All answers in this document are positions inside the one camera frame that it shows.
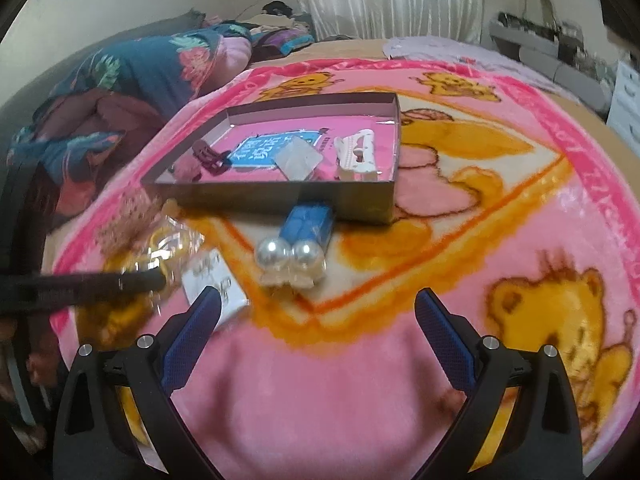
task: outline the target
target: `white card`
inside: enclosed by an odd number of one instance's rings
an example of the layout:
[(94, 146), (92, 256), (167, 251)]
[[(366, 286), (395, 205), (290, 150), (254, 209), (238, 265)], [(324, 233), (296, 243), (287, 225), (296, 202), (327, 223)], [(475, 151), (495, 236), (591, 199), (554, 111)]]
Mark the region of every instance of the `white card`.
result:
[(182, 288), (189, 304), (196, 301), (207, 285), (216, 288), (222, 298), (222, 314), (216, 330), (249, 305), (249, 299), (217, 249), (198, 258), (182, 275)]
[(287, 180), (306, 180), (318, 164), (322, 154), (316, 152), (306, 140), (294, 136), (278, 153), (273, 155), (274, 162)]

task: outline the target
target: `blue label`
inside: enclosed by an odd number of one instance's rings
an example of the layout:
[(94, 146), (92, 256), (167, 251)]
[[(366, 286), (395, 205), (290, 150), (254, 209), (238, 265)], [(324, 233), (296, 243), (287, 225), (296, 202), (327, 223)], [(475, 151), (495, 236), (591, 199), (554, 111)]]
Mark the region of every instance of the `blue label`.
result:
[(261, 135), (249, 137), (243, 140), (240, 145), (233, 150), (228, 159), (232, 168), (273, 168), (276, 163), (273, 155), (284, 148), (294, 137), (306, 140), (312, 146), (318, 142), (320, 132), (308, 132), (298, 130), (295, 132), (285, 132), (282, 134)]

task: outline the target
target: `large white pearl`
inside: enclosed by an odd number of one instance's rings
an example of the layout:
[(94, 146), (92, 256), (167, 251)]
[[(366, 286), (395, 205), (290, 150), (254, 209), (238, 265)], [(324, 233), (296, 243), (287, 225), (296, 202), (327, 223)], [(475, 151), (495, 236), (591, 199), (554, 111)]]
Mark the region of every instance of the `large white pearl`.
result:
[(324, 274), (325, 262), (322, 247), (313, 240), (300, 240), (291, 248), (291, 266), (308, 273), (313, 279)]
[(255, 248), (255, 263), (262, 270), (279, 270), (287, 265), (291, 246), (282, 238), (265, 238)]

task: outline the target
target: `beige bed sheet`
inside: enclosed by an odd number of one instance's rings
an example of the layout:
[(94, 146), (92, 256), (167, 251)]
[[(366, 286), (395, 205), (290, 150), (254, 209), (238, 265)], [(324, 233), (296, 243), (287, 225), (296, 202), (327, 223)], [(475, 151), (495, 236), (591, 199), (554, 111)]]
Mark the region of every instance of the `beige bed sheet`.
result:
[[(386, 40), (345, 40), (315, 43), (282, 59), (253, 63), (251, 68), (260, 66), (282, 66), (313, 59), (385, 59), (385, 55), (382, 52), (382, 47), (385, 42)], [(636, 197), (638, 197), (638, 200), (640, 200), (640, 160), (635, 154), (613, 130), (589, 109), (563, 97), (551, 94), (550, 96), (603, 147), (611, 160), (625, 176), (631, 189)], [(66, 234), (71, 231), (72, 225), (73, 222), (69, 222), (64, 227), (49, 235), (42, 263), (44, 272), (51, 270), (58, 248), (62, 244)]]

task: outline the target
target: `drawer handle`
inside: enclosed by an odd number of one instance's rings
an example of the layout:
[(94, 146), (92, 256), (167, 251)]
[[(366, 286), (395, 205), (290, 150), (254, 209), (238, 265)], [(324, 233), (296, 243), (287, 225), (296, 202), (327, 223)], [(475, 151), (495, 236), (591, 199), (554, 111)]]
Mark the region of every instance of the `drawer handle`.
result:
[(632, 124), (629, 125), (629, 131), (631, 132), (631, 136), (637, 140), (638, 142), (640, 142), (640, 132), (636, 132), (636, 129), (634, 128), (634, 126)]

